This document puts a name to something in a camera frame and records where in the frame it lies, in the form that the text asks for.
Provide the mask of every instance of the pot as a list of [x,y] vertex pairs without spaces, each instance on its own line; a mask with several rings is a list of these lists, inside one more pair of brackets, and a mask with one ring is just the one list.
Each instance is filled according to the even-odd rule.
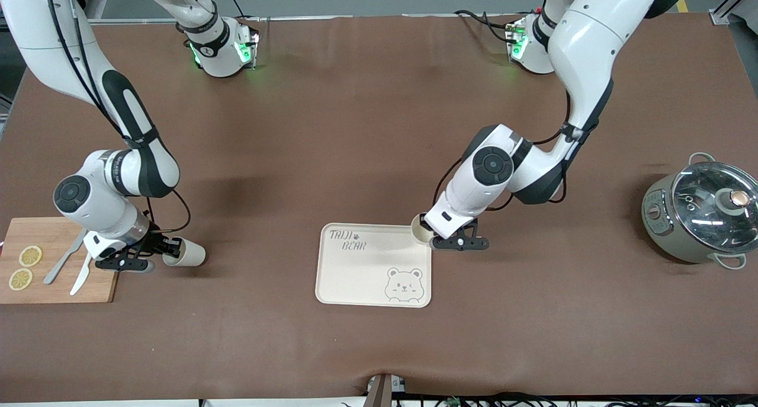
[[[706,161],[693,162],[695,158]],[[653,184],[642,201],[642,221],[666,253],[694,264],[713,261],[742,269],[758,248],[758,182],[737,167],[693,153],[689,165]],[[729,266],[726,258],[736,258]]]

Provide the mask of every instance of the green indicator light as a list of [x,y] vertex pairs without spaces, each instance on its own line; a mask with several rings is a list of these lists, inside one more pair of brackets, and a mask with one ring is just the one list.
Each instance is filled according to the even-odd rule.
[[250,62],[250,47],[244,45],[244,43],[240,44],[236,42],[235,46],[237,48],[237,53],[239,54],[239,60],[241,60],[243,63]]
[[200,65],[200,58],[197,56],[197,51],[195,50],[195,46],[192,45],[192,43],[189,44],[189,49],[192,50],[192,55],[195,56],[195,63]]
[[521,39],[513,45],[512,56],[514,59],[522,58],[523,51],[526,49],[527,44],[528,44],[528,38],[525,35],[521,37]]

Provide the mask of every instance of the beige tray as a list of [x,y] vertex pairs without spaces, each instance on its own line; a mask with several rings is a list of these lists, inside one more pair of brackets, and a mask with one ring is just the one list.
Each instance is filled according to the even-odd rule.
[[319,246],[316,297],[328,304],[425,307],[431,248],[410,226],[329,223]]

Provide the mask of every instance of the lemon slice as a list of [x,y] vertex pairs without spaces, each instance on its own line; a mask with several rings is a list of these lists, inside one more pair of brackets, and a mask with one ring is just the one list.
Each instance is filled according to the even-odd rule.
[[26,268],[15,270],[11,274],[11,279],[8,280],[8,285],[13,291],[26,289],[32,283],[32,275],[32,271]]
[[21,254],[18,256],[18,263],[21,264],[22,267],[33,267],[34,265],[40,263],[42,259],[43,250],[40,248],[40,246],[30,245],[21,251]]

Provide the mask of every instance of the bear drawing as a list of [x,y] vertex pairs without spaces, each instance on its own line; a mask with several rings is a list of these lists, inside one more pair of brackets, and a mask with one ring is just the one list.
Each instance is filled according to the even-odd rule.
[[422,272],[414,269],[411,272],[401,272],[397,268],[390,268],[387,272],[390,280],[384,288],[384,294],[390,302],[418,303],[424,297],[422,287]]

